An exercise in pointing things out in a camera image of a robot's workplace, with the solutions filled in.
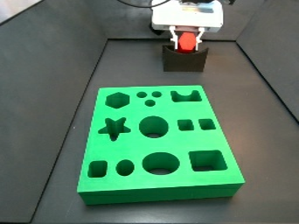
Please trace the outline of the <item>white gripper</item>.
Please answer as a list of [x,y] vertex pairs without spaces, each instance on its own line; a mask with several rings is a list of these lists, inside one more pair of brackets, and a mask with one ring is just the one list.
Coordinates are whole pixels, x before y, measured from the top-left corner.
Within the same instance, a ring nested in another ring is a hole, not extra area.
[[166,31],[172,35],[173,50],[178,47],[178,36],[174,27],[198,28],[194,51],[198,51],[204,32],[217,32],[222,26],[222,6],[218,0],[209,3],[192,3],[182,0],[169,2],[152,8],[152,27]]

